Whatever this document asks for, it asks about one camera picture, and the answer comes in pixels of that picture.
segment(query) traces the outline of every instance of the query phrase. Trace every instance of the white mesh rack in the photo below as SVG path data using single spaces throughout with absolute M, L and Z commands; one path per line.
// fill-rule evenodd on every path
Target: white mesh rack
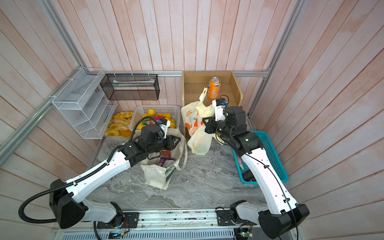
M 80 69 L 52 102 L 82 138 L 101 139 L 117 101 L 110 102 L 104 91 L 95 91 L 103 70 L 96 75 L 87 72 Z

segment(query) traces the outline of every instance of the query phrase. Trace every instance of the wooden wall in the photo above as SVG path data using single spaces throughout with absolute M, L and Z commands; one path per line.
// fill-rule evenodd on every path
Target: wooden wall
M 308 1 L 252 120 L 308 239 L 384 239 L 384 1 Z
M 88 67 L 130 70 L 263 70 L 297 0 L 52 0 Z M 243 107 L 260 78 L 239 78 Z M 158 101 L 181 103 L 181 78 L 160 78 Z
M 0 1 L 0 144 L 75 67 L 38 0 Z M 52 181 L 84 172 L 96 147 L 52 110 L 0 169 L 2 238 L 44 239 L 52 224 L 23 222 L 17 214 L 20 204 Z M 33 201 L 26 213 L 52 218 L 48 195 Z

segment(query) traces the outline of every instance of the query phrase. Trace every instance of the can lid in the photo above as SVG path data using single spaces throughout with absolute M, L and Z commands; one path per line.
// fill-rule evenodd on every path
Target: can lid
M 211 78 L 211 82 L 213 82 L 213 83 L 219 83 L 219 82 L 220 82 L 220 78 L 218 78 L 218 77 L 212 77 L 212 78 Z

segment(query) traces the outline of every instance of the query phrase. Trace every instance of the robotic arm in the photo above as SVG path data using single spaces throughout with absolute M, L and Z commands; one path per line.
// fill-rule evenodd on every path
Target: robotic arm
M 238 152 L 257 180 L 268 204 L 268 210 L 258 212 L 258 207 L 241 200 L 231 205 L 235 220 L 259 224 L 265 234 L 275 239 L 297 227 L 308 215 L 305 204 L 298 204 L 285 188 L 271 166 L 264 145 L 258 136 L 247 131 L 245 111 L 231 106 L 224 99 L 213 100 L 215 117 L 205 118 L 206 133 L 220 134 L 221 139 Z
M 141 119 L 134 129 L 147 118 Z M 52 182 L 49 190 L 32 196 L 22 203 L 19 208 L 20 218 L 30 223 L 57 221 L 60 228 L 69 228 L 78 222 L 87 221 L 99 221 L 108 223 L 111 227 L 120 227 L 124 214 L 116 203 L 102 204 L 85 198 L 108 179 L 144 160 L 149 154 L 161 150 L 173 150 L 181 139 L 166 135 L 169 126 L 170 122 L 166 119 L 160 124 L 149 124 L 141 129 L 139 136 L 133 138 L 132 135 L 126 144 L 115 147 L 108 159 L 90 170 L 65 182 L 60 179 Z M 49 205 L 56 218 L 37 220 L 26 216 L 25 207 L 45 194 L 50 194 Z

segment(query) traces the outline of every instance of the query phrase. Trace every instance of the plastic bag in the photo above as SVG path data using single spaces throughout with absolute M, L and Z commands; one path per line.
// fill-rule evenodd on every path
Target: plastic bag
M 173 170 L 177 169 L 178 171 L 181 171 L 185 168 L 188 155 L 185 137 L 181 134 L 178 128 L 168 128 L 167 135 L 174 135 L 176 137 L 181 138 L 180 142 L 177 144 L 175 149 L 171 150 L 171 156 L 175 159 L 175 162 L 171 166 L 165 168 L 157 165 L 157 162 L 159 161 L 160 157 L 154 159 L 146 158 L 145 160 L 141 161 L 141 169 L 143 169 L 146 179 L 145 184 L 158 187 L 164 190 L 168 189 Z M 182 163 L 182 166 L 180 167 L 179 163 L 181 157 L 183 156 L 183 153 L 184 161 Z M 159 155 L 158 152 L 151 153 L 149 155 L 149 158 L 152 158 L 157 155 Z
M 190 136 L 192 136 L 199 127 L 204 125 L 203 118 L 215 115 L 214 107 L 212 105 L 206 107 L 203 103 L 207 90 L 208 88 L 204 88 L 200 94 L 199 101 L 187 104 L 181 108 L 181 116 L 183 117 L 184 124 Z
M 203 123 L 203 118 L 215 115 L 214 107 L 212 105 L 206 107 L 203 103 L 207 90 L 208 88 L 204 88 L 199 97 L 199 101 L 181 108 L 181 116 L 191 136 L 191 139 L 188 141 L 188 146 L 192 152 L 197 155 L 205 155 L 209 151 L 212 137 L 214 136 L 214 134 L 205 132 L 205 124 Z

